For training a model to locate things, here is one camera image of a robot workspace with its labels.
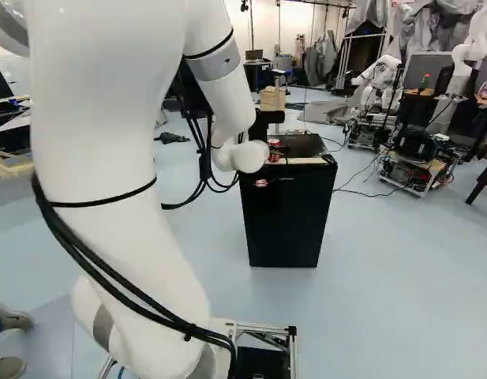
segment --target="red can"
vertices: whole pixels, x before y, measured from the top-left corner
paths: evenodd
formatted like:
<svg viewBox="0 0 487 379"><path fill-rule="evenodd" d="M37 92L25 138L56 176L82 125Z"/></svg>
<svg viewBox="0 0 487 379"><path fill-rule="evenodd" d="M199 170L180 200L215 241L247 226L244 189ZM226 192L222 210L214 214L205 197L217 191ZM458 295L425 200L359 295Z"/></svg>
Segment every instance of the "red can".
<svg viewBox="0 0 487 379"><path fill-rule="evenodd" d="M269 146L269 158L268 161L271 163L276 163L282 158L279 148L281 146L280 140L278 138L270 138L268 140Z"/></svg>

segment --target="cardboard box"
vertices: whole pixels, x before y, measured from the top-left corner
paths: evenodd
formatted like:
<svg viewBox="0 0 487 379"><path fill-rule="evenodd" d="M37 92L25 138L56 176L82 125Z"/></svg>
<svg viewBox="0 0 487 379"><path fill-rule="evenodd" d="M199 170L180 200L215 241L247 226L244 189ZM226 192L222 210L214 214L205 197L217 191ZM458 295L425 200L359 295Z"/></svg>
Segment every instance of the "cardboard box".
<svg viewBox="0 0 487 379"><path fill-rule="evenodd" d="M261 89L259 95L260 95L260 109L262 111L284 111L285 112L285 88L280 89L278 109L276 109L275 87L272 87L270 85L265 89Z"/></svg>

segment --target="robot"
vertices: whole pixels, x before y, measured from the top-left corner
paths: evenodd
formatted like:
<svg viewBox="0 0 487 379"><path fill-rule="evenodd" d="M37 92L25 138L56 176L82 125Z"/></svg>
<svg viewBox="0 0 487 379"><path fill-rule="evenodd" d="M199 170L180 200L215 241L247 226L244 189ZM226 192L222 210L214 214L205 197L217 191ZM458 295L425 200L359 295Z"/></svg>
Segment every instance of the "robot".
<svg viewBox="0 0 487 379"><path fill-rule="evenodd" d="M83 275L73 289L77 320L138 377L227 377L230 349L191 335L224 333L233 323L211 315L162 213L152 159L157 107L182 56L215 113L215 164L250 173L268 158L265 143L230 142L256 111L223 0L33 0L23 13L21 5L0 0L0 45L31 59L39 204L192 333L130 309L96 275ZM150 302L95 271L158 317Z"/></svg>
<svg viewBox="0 0 487 379"><path fill-rule="evenodd" d="M382 55L361 75L352 79L353 85L365 85L361 95L361 109L368 110L373 105L387 109L385 92L392 90L392 82L401 61L391 55Z"/></svg>
<svg viewBox="0 0 487 379"><path fill-rule="evenodd" d="M487 0L484 0L482 8L471 18L470 34L466 41L454 47L451 57L455 64L454 73L446 96L438 102L431 125L427 127L431 134L446 134L457 103L463 101L472 71L466 61L478 62L487 57Z"/></svg>

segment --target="black chair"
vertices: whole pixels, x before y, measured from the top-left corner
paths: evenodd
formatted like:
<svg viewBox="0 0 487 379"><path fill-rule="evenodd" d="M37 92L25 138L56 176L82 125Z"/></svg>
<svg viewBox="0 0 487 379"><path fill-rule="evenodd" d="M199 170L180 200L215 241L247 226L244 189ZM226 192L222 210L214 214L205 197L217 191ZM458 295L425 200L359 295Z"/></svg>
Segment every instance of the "black chair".
<svg viewBox="0 0 487 379"><path fill-rule="evenodd" d="M487 155L487 144L485 144L477 154L478 159L482 159L484 156ZM481 175L477 179L477 185L474 187L471 195L467 198L466 203L472 204L473 201L477 198L480 192L487 186L487 168L481 173Z"/></svg>

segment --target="computer screen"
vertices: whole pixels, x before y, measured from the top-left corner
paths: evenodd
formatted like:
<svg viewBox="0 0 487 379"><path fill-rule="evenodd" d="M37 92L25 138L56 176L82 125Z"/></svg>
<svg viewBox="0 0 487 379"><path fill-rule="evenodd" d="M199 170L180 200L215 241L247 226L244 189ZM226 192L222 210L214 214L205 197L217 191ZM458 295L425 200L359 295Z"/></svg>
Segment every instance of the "computer screen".
<svg viewBox="0 0 487 379"><path fill-rule="evenodd" d="M441 69L453 64L451 52L428 51L414 53L406 65L403 87L405 89L418 88L422 78L428 73L430 75L428 87L435 88Z"/></svg>

